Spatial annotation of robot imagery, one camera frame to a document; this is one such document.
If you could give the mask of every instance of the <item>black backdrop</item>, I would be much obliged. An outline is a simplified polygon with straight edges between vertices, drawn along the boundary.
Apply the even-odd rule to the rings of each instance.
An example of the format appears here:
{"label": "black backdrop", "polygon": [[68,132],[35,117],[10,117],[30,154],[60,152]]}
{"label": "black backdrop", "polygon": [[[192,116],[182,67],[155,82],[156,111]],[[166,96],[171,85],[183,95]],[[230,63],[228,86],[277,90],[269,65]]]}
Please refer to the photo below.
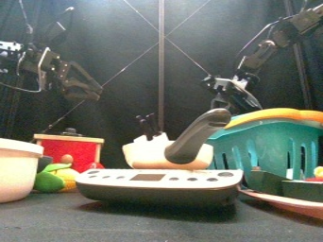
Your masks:
{"label": "black backdrop", "polygon": [[[289,2],[298,12],[303,1]],[[159,111],[159,1],[24,0],[23,4],[35,31],[75,7],[66,40],[50,47],[64,60],[82,65],[104,92],[98,102],[84,101],[70,112],[78,102],[66,100],[58,90],[26,94],[0,87],[0,135],[31,141],[34,134],[70,112],[48,133],[74,127],[88,137],[104,138],[103,164],[127,167],[122,146],[142,135],[135,116]],[[207,73],[232,77],[236,53],[269,23],[287,16],[287,10],[282,0],[166,0],[164,7],[164,29],[171,40],[166,40],[164,47],[164,131],[175,139],[210,109],[214,95],[199,86]],[[19,1],[2,1],[0,21],[0,41],[23,43],[26,25]],[[302,42],[311,104],[319,111],[321,32],[318,29]],[[267,62],[259,76],[254,95],[265,108],[307,108],[293,48]],[[0,78],[19,85],[15,78]],[[20,85],[34,88],[35,81],[27,79]]]}

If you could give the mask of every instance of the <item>green toy food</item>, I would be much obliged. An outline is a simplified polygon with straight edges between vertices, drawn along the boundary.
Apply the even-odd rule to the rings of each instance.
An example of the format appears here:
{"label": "green toy food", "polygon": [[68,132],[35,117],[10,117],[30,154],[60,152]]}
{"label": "green toy food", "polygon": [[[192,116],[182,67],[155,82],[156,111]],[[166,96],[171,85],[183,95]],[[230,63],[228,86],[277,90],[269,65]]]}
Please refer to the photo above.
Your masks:
{"label": "green toy food", "polygon": [[76,176],[72,164],[48,164],[35,176],[35,190],[43,193],[66,192],[76,188]]}

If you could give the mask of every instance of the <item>teal basket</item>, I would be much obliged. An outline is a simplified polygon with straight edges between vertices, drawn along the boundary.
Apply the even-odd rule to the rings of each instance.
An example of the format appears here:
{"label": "teal basket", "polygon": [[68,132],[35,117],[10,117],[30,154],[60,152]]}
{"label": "teal basket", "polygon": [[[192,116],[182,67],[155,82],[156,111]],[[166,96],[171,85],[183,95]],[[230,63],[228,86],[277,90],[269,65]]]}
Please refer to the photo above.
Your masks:
{"label": "teal basket", "polygon": [[207,140],[215,148],[210,169],[242,169],[246,181],[254,167],[295,180],[314,176],[321,165],[322,124],[266,119],[218,131]]}

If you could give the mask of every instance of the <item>red box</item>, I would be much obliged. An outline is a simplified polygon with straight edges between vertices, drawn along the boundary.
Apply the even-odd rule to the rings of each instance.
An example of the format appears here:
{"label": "red box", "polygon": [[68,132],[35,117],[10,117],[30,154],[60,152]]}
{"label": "red box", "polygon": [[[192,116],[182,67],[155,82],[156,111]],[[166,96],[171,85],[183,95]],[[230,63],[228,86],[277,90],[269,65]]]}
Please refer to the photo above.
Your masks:
{"label": "red box", "polygon": [[44,155],[54,157],[54,163],[72,159],[72,168],[79,172],[100,162],[104,139],[47,134],[35,134],[35,139],[44,147]]}

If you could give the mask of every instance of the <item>white bowl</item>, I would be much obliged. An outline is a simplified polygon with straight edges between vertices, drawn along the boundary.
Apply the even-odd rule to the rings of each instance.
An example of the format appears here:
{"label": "white bowl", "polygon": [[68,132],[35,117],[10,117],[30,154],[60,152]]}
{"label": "white bowl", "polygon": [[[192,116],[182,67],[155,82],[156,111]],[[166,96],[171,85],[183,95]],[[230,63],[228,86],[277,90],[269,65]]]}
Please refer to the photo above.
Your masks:
{"label": "white bowl", "polygon": [[0,138],[0,202],[30,195],[43,149],[39,145]]}
{"label": "white bowl", "polygon": [[168,142],[130,143],[123,146],[127,164],[135,169],[206,169],[214,160],[214,147],[203,144],[196,159],[188,164],[175,164],[166,158]]}

